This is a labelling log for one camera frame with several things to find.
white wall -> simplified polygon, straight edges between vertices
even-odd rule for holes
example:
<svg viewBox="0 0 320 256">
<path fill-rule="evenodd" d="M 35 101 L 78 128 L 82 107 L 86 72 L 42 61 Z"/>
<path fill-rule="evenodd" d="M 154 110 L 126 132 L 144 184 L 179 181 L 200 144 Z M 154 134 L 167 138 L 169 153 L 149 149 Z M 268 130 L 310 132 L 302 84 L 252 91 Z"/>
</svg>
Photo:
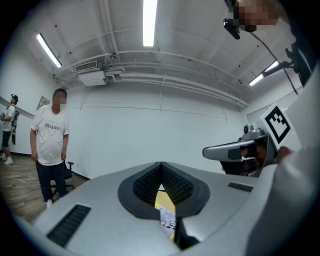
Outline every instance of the white wall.
<svg viewBox="0 0 320 256">
<path fill-rule="evenodd" d="M 0 113 L 6 110 L 5 102 L 10 102 L 11 94 L 18 95 L 17 107 L 22 110 L 17 123 L 16 145 L 10 139 L 9 148 L 12 152 L 31 154 L 30 129 L 33 115 L 37 112 L 41 97 L 51 101 L 57 88 L 19 38 L 13 39 L 0 59 Z"/>
<path fill-rule="evenodd" d="M 152 84 L 112 83 L 69 89 L 67 160 L 86 177 L 166 161 L 222 172 L 208 146 L 242 135 L 238 107 L 212 97 Z"/>
<path fill-rule="evenodd" d="M 290 72 L 289 75 L 294 87 L 297 89 L 298 93 L 301 93 L 303 88 L 298 75 L 294 72 Z M 257 84 L 260 86 L 259 96 L 256 97 L 247 108 L 241 111 L 241 115 L 247 124 L 249 123 L 247 115 L 251 115 L 251 117 L 254 116 L 253 119 L 259 118 L 259 116 L 267 110 L 265 107 L 268 107 L 275 102 L 286 118 L 288 118 L 286 111 L 298 97 L 294 93 L 293 88 L 283 71 L 280 71 L 271 77 L 266 77 L 262 81 L 263 83 Z M 301 143 L 294 130 L 292 130 L 291 134 L 283 142 L 283 146 L 294 151 L 299 151 L 301 149 Z"/>
</svg>

white sneaker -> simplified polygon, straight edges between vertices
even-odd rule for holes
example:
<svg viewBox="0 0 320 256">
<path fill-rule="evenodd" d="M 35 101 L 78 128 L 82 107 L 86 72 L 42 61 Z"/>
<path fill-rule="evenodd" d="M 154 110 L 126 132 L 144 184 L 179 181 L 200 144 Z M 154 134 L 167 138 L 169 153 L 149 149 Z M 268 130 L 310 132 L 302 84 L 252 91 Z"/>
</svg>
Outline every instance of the white sneaker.
<svg viewBox="0 0 320 256">
<path fill-rule="evenodd" d="M 13 164 L 14 164 L 14 161 L 12 161 L 11 156 L 8 157 L 8 159 L 4 162 L 4 164 L 5 164 L 6 166 L 9 166 L 9 165 L 13 165 Z"/>
<path fill-rule="evenodd" d="M 6 161 L 6 160 L 7 160 L 7 156 L 6 156 L 5 153 L 2 153 L 1 159 L 2 159 L 3 161 Z"/>
<path fill-rule="evenodd" d="M 48 209 L 50 206 L 52 206 L 52 200 L 48 200 L 45 202 L 46 203 L 46 208 Z"/>
</svg>

framed picture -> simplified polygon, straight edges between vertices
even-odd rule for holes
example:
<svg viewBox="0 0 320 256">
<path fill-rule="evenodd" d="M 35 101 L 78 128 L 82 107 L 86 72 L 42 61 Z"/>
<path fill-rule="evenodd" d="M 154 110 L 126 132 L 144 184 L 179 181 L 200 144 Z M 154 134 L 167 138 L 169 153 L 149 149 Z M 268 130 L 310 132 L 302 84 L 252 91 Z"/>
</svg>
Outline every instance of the framed picture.
<svg viewBox="0 0 320 256">
<path fill-rule="evenodd" d="M 45 97 L 41 97 L 38 107 L 36 108 L 36 110 L 39 110 L 42 106 L 44 105 L 49 105 L 50 104 L 50 100 L 46 99 Z"/>
</svg>

white ceiling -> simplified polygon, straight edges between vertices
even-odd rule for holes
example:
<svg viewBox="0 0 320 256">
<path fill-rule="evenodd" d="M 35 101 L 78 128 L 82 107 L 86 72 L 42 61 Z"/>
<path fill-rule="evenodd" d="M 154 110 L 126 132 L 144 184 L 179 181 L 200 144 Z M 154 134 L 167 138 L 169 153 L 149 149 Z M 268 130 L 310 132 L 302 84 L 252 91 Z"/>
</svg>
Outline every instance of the white ceiling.
<svg viewBox="0 0 320 256">
<path fill-rule="evenodd" d="M 73 74 L 79 64 L 100 61 L 105 69 L 124 66 L 128 73 L 183 78 L 250 103 L 260 92 L 248 83 L 274 59 L 247 32 L 235 40 L 223 28 L 227 17 L 223 0 L 158 0 L 155 44 L 143 47 L 143 0 L 51 0 L 32 10 L 18 33 L 47 72 L 58 78 Z M 38 33 L 62 67 L 57 68 L 40 47 Z M 277 58 L 288 60 L 285 48 L 295 41 L 288 25 L 278 22 L 255 34 Z M 113 52 L 118 58 L 110 61 L 106 55 Z M 75 78 L 63 86 L 80 83 Z"/>
</svg>

ceiling mounted unit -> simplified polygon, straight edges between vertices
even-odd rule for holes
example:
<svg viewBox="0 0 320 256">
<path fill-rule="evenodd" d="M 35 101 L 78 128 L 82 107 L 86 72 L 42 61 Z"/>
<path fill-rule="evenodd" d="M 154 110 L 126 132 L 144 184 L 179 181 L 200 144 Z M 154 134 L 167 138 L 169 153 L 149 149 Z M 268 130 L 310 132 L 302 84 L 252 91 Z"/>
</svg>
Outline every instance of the ceiling mounted unit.
<svg viewBox="0 0 320 256">
<path fill-rule="evenodd" d="M 75 72 L 89 71 L 92 69 L 101 69 L 101 63 L 99 61 L 93 61 L 86 64 L 82 64 L 75 67 Z"/>
<path fill-rule="evenodd" d="M 103 71 L 87 72 L 79 74 L 79 79 L 85 86 L 105 86 L 107 79 Z"/>
</svg>

